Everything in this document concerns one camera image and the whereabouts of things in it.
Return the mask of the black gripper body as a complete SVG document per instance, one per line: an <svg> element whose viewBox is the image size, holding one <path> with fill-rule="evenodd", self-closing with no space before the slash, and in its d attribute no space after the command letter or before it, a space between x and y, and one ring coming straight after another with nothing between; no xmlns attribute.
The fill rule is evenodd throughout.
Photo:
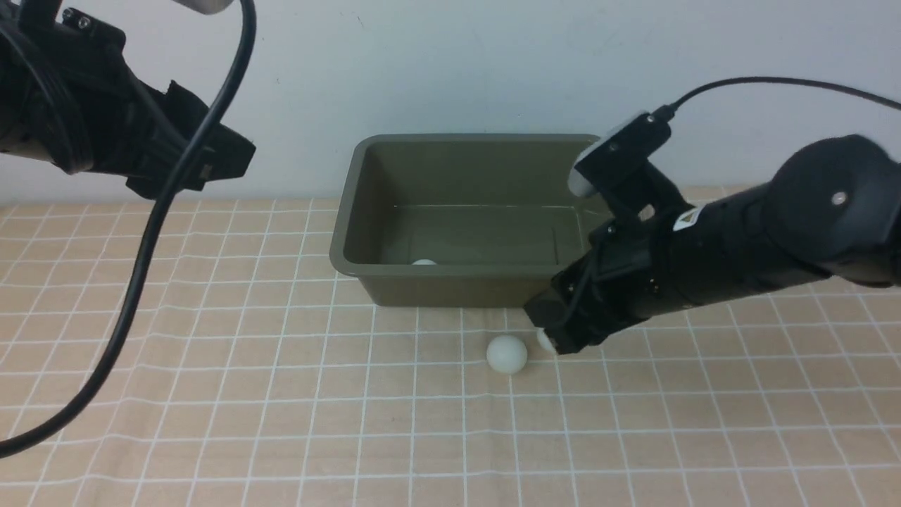
<svg viewBox="0 0 901 507"><path fill-rule="evenodd" d="M125 63L122 30L83 11L56 15L2 13L2 153L121 176L157 199L184 148L166 138L166 96Z"/></svg>
<svg viewBox="0 0 901 507"><path fill-rule="evenodd" d="M588 253L551 280L549 337L608 338L693 307L672 258L680 215L610 218L593 230Z"/></svg>

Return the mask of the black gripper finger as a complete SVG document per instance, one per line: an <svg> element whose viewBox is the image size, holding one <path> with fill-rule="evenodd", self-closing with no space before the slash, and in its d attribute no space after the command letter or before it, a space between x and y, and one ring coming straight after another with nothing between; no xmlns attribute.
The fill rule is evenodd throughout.
<svg viewBox="0 0 901 507"><path fill-rule="evenodd" d="M166 91L166 138L188 142L205 119L209 107L197 95L171 80Z"/></svg>
<svg viewBox="0 0 901 507"><path fill-rule="evenodd" d="M209 132L190 170L190 190L202 192L206 183L243 177L256 154L256 145L228 126Z"/></svg>
<svg viewBox="0 0 901 507"><path fill-rule="evenodd" d="M576 354L605 341L606 331L594 325L554 325L549 327L549 340L557 354Z"/></svg>
<svg viewBox="0 0 901 507"><path fill-rule="evenodd" d="M541 330L553 330L564 325L564 299L557 292L541 292L524 305L531 324Z"/></svg>

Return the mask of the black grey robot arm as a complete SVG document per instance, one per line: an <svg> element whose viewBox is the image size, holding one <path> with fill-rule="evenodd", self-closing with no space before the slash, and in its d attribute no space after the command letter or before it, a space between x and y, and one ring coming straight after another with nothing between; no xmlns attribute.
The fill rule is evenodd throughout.
<svg viewBox="0 0 901 507"><path fill-rule="evenodd" d="M669 180L640 187L641 214L620 211L590 248L524 305L558 354L657 315L709 307L833 277L899 285L899 163L864 136L821 140L770 182L692 206Z"/></svg>

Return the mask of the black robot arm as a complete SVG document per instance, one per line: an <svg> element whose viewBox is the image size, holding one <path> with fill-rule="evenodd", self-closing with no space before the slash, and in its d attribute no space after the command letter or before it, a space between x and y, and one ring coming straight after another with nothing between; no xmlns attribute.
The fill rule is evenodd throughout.
<svg viewBox="0 0 901 507"><path fill-rule="evenodd" d="M157 199L209 108L132 73L126 34L58 1L2 3L2 153L125 177Z"/></svg>

